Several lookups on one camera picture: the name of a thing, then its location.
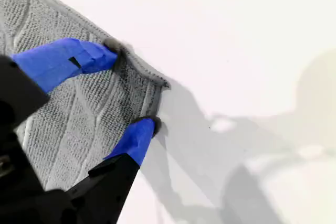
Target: textured fabric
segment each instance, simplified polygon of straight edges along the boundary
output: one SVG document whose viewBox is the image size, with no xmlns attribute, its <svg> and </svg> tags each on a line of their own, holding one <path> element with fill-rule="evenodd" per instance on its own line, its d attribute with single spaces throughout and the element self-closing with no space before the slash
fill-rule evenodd
<svg viewBox="0 0 336 224">
<path fill-rule="evenodd" d="M 0 0 L 0 53 L 11 55 L 57 39 L 101 42 L 101 29 L 57 0 Z M 18 129 L 46 189 L 67 189 L 102 161 L 135 118 L 155 114 L 167 83 L 125 47 L 111 70 L 71 78 Z"/>
</svg>

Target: microfiber cloth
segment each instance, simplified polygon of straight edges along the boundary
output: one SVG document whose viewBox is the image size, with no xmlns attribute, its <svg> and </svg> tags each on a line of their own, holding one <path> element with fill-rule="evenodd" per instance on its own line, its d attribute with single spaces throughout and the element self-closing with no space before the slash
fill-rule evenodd
<svg viewBox="0 0 336 224">
<path fill-rule="evenodd" d="M 62 38 L 101 43 L 107 37 L 57 0 L 0 0 L 0 54 Z M 124 57 L 113 71 L 68 79 L 18 127 L 19 140 L 45 189 L 66 190 L 81 181 L 111 153 L 132 120 L 156 114 L 168 83 L 119 46 Z"/>
</svg>

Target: blue tape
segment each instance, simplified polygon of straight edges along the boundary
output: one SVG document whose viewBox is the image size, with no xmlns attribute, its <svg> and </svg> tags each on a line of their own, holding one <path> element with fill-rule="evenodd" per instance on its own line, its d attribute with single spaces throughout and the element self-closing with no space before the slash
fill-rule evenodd
<svg viewBox="0 0 336 224">
<path fill-rule="evenodd" d="M 141 166 L 153 137 L 155 123 L 150 118 L 129 125 L 112 153 L 105 159 L 127 153 Z"/>
<path fill-rule="evenodd" d="M 80 68 L 69 61 L 72 57 Z M 45 92 L 49 92 L 70 77 L 111 69 L 117 55 L 101 44 L 67 38 L 14 54 L 12 58 Z"/>
</svg>

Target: folded cloth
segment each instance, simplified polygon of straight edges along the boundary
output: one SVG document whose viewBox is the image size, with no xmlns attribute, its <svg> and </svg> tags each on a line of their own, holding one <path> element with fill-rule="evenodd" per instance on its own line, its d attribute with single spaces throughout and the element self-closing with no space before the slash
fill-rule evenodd
<svg viewBox="0 0 336 224">
<path fill-rule="evenodd" d="M 57 0 L 0 0 L 0 53 L 17 54 L 63 38 L 101 43 L 107 37 Z M 68 189 L 82 180 L 132 120 L 156 113 L 168 84 L 123 45 L 119 54 L 114 71 L 68 79 L 17 129 L 46 189 Z"/>
</svg>

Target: white surface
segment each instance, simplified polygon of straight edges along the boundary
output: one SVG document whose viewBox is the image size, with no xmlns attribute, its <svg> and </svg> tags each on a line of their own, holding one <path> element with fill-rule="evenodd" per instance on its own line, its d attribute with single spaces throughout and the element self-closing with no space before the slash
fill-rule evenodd
<svg viewBox="0 0 336 224">
<path fill-rule="evenodd" d="M 119 223 L 335 222 L 336 0 L 61 1 L 172 84 Z"/>
</svg>

